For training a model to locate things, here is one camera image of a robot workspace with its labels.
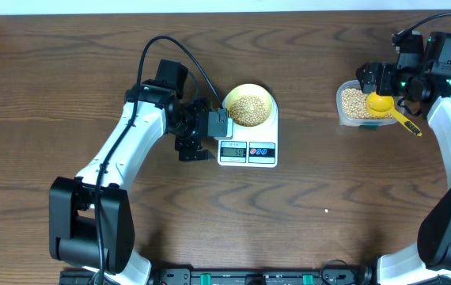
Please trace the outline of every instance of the yellow bowl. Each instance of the yellow bowl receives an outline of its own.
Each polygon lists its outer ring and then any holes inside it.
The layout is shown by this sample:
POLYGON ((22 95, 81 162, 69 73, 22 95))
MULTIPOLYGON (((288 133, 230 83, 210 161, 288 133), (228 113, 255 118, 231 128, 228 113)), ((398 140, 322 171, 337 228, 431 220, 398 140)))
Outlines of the yellow bowl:
POLYGON ((258 97, 262 102, 263 106, 267 110, 267 117, 263 121, 266 122, 266 120, 271 116, 271 110, 273 109, 273 98, 269 94, 267 90, 265 90, 263 87, 255 84, 243 84, 237 86, 235 89, 231 90, 229 94, 227 95, 227 98, 224 102, 224 107, 226 107, 228 110, 231 109, 234 102, 238 101, 240 98, 244 96, 254 96, 258 97))

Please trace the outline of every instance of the plastic container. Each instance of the plastic container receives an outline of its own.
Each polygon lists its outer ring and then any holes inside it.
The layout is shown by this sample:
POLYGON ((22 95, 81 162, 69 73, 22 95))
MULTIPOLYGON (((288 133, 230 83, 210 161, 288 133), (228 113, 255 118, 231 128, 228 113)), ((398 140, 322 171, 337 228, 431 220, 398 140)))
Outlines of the plastic container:
MULTIPOLYGON (((336 106, 338 107, 338 116, 339 116, 339 124, 342 126, 352 126, 352 127, 359 127, 359 126, 368 126, 368 127, 378 127, 378 126, 385 126, 389 124, 397 123, 396 119, 381 119, 381 120, 375 120, 375 119, 353 119, 347 116, 345 111, 343 111, 342 106, 342 92, 345 89, 354 88, 357 90, 361 89, 361 85, 359 85, 359 81, 357 80, 351 80, 349 82, 343 83, 339 89, 338 92, 336 92, 336 106)), ((394 97, 394 101, 397 102, 400 99, 400 97, 394 97)), ((396 110, 400 113, 404 113, 405 109, 401 108, 400 106, 395 106, 396 110)))

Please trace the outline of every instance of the wooden table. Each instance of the wooden table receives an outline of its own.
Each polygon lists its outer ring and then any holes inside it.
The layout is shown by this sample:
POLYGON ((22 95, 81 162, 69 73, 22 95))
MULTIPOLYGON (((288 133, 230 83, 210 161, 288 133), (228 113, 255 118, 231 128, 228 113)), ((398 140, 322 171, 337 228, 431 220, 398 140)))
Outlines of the wooden table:
MULTIPOLYGON (((269 88, 280 155, 275 169, 181 163, 174 137, 160 139, 130 197, 141 255, 196 268, 310 268, 415 242, 446 191, 432 131, 422 120, 422 138, 396 125, 341 127, 335 94, 364 62, 395 61, 391 34, 433 13, 0 17, 0 283, 55 284, 68 266, 48 253, 48 189, 102 146, 141 50, 160 34, 181 40, 222 96, 246 82, 269 88)), ((451 18, 420 28, 434 30, 451 32, 451 18)), ((198 74, 166 41, 150 49, 144 78, 162 58, 198 74)))

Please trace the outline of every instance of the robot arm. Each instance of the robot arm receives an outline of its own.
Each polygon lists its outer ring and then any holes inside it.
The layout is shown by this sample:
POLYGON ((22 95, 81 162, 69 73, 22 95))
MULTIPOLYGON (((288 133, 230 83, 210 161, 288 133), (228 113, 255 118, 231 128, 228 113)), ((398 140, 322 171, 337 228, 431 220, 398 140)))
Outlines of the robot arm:
POLYGON ((172 133, 181 161, 207 160, 214 157, 202 150, 201 138, 232 135, 226 109, 214 112, 207 99, 180 103, 187 72, 180 63, 161 60, 154 80, 127 91, 120 121, 95 158, 74 179, 55 180, 50 189, 50 254, 54 259, 98 271, 97 225, 78 210, 93 208, 100 165, 106 165, 99 190, 105 276, 121 284, 146 284, 151 265, 133 250, 135 231, 128 194, 148 151, 162 135, 172 133), (104 161, 115 144, 117 151, 104 161))
POLYGON ((396 63, 367 63, 356 76, 364 93, 419 102, 437 137, 449 190, 424 220, 417 243, 379 258, 377 282, 430 284, 439 276, 451 279, 451 34, 432 32, 426 49, 416 31, 394 36, 393 43, 400 53, 396 63))
POLYGON ((76 177, 81 177, 83 183, 95 184, 99 165, 103 162, 106 153, 118 139, 127 121, 131 118, 134 104, 138 104, 137 116, 134 126, 120 142, 118 148, 108 163, 104 174, 102 186, 116 184, 120 189, 131 191, 134 178, 148 151, 153 144, 165 133, 165 110, 158 108, 154 103, 138 101, 127 102, 123 106, 123 113, 106 143, 102 146, 96 157, 82 169, 76 177))

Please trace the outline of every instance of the green connector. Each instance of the green connector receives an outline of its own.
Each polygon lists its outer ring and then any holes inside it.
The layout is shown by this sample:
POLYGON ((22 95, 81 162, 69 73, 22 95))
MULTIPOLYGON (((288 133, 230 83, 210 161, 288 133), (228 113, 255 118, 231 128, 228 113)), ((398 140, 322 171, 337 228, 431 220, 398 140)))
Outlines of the green connector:
POLYGON ((211 274, 201 274, 201 285, 211 285, 211 274))
POLYGON ((362 127, 362 128, 368 129, 368 130, 377 130, 378 129, 378 126, 361 125, 359 127, 362 127))
POLYGON ((303 275, 303 285, 313 285, 313 275, 303 275))

